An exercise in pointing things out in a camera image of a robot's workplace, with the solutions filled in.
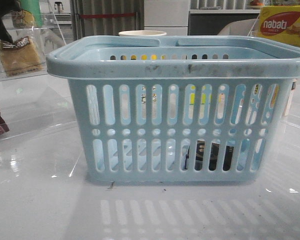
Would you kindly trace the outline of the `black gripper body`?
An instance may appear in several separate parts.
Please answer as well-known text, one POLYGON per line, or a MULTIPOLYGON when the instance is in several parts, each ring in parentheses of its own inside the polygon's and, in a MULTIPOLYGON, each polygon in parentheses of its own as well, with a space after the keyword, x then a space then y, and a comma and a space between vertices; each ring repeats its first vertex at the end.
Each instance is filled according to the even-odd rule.
POLYGON ((0 40, 13 44, 11 35, 6 30, 2 17, 11 12, 20 12, 21 5, 19 0, 0 0, 0 40))

